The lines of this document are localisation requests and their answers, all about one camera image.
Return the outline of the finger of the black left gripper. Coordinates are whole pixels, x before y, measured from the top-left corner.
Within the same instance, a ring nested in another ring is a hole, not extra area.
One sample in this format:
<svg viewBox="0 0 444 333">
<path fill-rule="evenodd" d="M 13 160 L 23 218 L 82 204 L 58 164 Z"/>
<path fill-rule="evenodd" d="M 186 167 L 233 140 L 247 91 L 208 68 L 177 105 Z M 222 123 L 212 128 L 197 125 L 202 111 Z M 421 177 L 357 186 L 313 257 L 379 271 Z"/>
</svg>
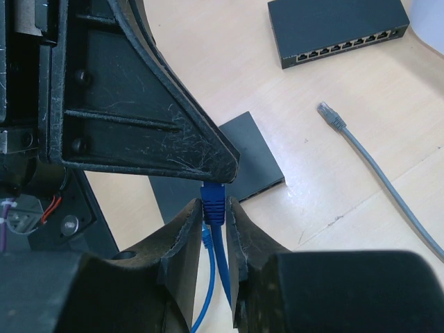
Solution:
<svg viewBox="0 0 444 333">
<path fill-rule="evenodd" d="M 240 154 L 157 48 L 142 1 L 60 1 L 48 161 L 229 183 Z"/>
</svg>

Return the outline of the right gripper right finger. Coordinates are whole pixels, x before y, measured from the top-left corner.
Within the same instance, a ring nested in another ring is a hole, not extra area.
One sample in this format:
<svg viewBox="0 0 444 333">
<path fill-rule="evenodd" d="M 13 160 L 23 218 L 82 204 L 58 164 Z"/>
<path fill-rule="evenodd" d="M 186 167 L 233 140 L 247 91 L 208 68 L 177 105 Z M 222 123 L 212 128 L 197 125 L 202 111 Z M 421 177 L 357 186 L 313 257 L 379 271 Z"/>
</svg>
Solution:
<svg viewBox="0 0 444 333">
<path fill-rule="evenodd" d="M 443 289 L 404 250 L 293 252 L 226 201 L 231 309 L 239 332 L 442 332 Z"/>
</svg>

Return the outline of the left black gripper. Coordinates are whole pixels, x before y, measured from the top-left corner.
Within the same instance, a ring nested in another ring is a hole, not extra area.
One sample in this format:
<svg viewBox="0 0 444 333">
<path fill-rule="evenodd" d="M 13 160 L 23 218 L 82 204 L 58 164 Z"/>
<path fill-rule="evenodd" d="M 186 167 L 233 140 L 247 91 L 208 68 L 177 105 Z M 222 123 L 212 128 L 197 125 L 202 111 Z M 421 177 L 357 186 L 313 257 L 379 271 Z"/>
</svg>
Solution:
<svg viewBox="0 0 444 333">
<path fill-rule="evenodd" d="M 58 1 L 1 2 L 1 193 L 56 194 L 63 166 L 41 161 Z"/>
</svg>

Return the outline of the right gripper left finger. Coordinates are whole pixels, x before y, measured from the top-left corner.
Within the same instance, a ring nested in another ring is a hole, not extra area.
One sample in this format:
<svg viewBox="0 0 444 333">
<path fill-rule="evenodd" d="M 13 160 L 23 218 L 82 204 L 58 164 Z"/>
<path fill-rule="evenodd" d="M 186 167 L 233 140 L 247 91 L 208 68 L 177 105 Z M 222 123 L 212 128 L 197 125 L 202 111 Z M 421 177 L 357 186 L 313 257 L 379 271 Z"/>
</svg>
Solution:
<svg viewBox="0 0 444 333">
<path fill-rule="evenodd" d="M 189 332 L 203 211 L 191 200 L 115 259 L 33 251 L 1 255 L 2 332 Z"/>
</svg>

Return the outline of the black network switch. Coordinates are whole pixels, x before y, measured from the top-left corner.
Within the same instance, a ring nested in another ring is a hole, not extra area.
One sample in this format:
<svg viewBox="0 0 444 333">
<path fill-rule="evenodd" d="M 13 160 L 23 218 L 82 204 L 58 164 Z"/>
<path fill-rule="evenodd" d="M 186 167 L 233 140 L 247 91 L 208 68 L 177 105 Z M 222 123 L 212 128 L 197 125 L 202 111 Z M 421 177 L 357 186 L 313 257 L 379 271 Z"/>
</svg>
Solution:
<svg viewBox="0 0 444 333">
<path fill-rule="evenodd" d="M 270 1 L 268 13 L 281 68 L 404 36 L 401 1 Z"/>
<path fill-rule="evenodd" d="M 240 152 L 236 179 L 225 186 L 227 196 L 240 203 L 285 182 L 285 177 L 252 115 L 245 112 L 220 126 L 222 133 Z M 200 197 L 201 181 L 150 176 L 157 205 L 165 224 L 188 202 Z"/>
</svg>

